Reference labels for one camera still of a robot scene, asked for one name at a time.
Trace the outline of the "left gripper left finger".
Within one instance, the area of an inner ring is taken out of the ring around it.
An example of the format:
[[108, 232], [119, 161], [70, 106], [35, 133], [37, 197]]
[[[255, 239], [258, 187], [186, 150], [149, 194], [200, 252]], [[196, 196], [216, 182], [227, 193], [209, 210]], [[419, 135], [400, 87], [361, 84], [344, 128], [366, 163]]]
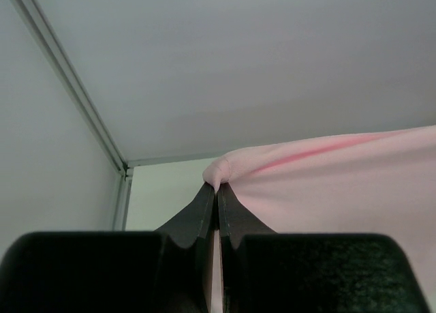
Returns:
[[33, 232], [1, 261], [2, 312], [209, 312], [215, 192], [154, 231]]

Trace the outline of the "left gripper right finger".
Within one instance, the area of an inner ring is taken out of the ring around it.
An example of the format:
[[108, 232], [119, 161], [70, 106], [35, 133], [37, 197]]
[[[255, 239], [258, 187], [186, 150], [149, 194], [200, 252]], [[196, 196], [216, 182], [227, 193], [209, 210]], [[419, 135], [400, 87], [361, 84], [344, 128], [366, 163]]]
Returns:
[[409, 261], [371, 233], [276, 233], [217, 193], [225, 312], [428, 312]]

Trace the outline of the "pink t-shirt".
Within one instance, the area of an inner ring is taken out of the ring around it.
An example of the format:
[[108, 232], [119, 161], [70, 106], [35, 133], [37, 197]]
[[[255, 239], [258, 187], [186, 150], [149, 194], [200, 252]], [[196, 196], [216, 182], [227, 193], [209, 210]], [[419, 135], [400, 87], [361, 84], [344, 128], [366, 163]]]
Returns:
[[435, 128], [325, 136], [217, 158], [203, 178], [276, 233], [371, 233], [404, 251], [432, 311]]

